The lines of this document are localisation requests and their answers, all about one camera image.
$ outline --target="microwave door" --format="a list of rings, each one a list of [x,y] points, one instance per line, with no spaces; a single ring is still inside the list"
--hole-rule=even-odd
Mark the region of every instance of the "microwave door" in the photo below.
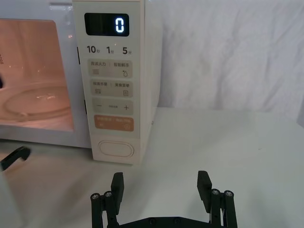
[[[89,148],[71,2],[1,5],[0,138]]]

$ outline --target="white table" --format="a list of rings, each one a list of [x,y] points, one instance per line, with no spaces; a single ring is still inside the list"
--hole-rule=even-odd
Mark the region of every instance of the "white table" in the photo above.
[[[91,227],[90,195],[124,172],[118,221],[156,216],[208,221],[196,187],[235,193],[238,227],[304,224],[304,129],[273,114],[159,108],[140,166],[93,161],[90,150],[0,141],[0,158],[21,145],[33,154],[5,174],[26,227]]]

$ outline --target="white backdrop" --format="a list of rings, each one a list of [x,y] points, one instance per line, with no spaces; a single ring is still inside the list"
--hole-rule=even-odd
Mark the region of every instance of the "white backdrop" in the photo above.
[[[304,126],[304,0],[159,1],[159,106],[275,112]]]

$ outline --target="button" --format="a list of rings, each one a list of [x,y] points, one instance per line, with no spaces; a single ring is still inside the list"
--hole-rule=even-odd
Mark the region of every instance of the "button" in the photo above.
[[[98,148],[108,156],[131,157],[134,154],[134,148],[126,142],[101,141]]]
[[[96,113],[133,115],[133,102],[129,100],[93,98],[92,103]]]
[[[134,131],[134,119],[130,117],[94,115],[94,122],[97,129]]]
[[[97,59],[87,61],[90,76],[131,78],[133,75],[132,61]]]
[[[92,95],[133,97],[133,83],[129,81],[91,80]]]

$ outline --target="white microwave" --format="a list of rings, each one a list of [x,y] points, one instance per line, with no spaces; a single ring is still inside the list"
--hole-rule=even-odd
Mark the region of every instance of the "white microwave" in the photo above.
[[[159,99],[153,0],[2,0],[0,138],[139,163]]]

